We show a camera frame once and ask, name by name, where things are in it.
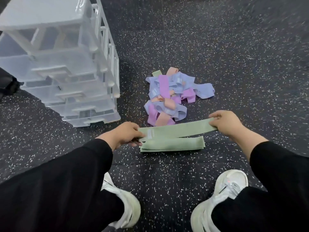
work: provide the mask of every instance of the stack of green bands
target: stack of green bands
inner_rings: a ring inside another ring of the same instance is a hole
[[[203,134],[217,128],[212,127],[209,121],[214,118],[193,121],[188,123],[139,128],[146,135],[140,142],[145,142],[140,147],[141,152],[187,151],[198,150],[205,147],[203,136],[197,138],[181,138]]]

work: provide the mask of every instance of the shoe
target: shoe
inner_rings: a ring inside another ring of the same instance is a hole
[[[220,232],[211,219],[211,213],[216,205],[228,197],[236,196],[248,186],[248,178],[241,170],[228,170],[220,174],[214,187],[214,194],[195,207],[191,214],[193,232]]]
[[[117,195],[125,205],[125,212],[120,220],[110,223],[109,226],[115,227],[116,229],[133,227],[141,215],[141,205],[139,204],[137,198],[130,192],[117,188],[114,185],[109,173],[105,173],[104,175],[101,190],[107,190]]]

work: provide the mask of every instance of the hand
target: hand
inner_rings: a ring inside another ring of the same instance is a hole
[[[138,138],[143,138],[145,135],[138,131],[139,126],[132,122],[124,122],[117,128],[103,133],[96,137],[107,142],[107,144],[114,151],[121,145],[130,143],[131,146],[141,146],[142,143],[138,141]]]
[[[233,139],[235,134],[245,129],[239,118],[232,111],[216,111],[210,114],[209,117],[214,117],[214,120],[210,121],[209,124],[217,127],[221,133],[231,139]]]

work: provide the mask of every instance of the speckled rubber floor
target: speckled rubber floor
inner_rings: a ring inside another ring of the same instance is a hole
[[[211,99],[185,104],[182,122],[234,111],[254,131],[309,153],[308,0],[102,0],[120,58],[120,122],[73,128],[25,91],[0,102],[0,180],[81,146],[124,121],[147,126],[147,76],[170,66],[210,82]],[[229,169],[262,187],[240,149],[218,132],[202,151],[140,153],[123,146],[110,175],[141,203],[129,231],[191,231],[194,207]]]

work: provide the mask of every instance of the stacked plastic bins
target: stacked plastic bins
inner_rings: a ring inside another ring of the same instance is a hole
[[[11,0],[0,67],[74,127],[120,120],[119,59],[100,0]]]

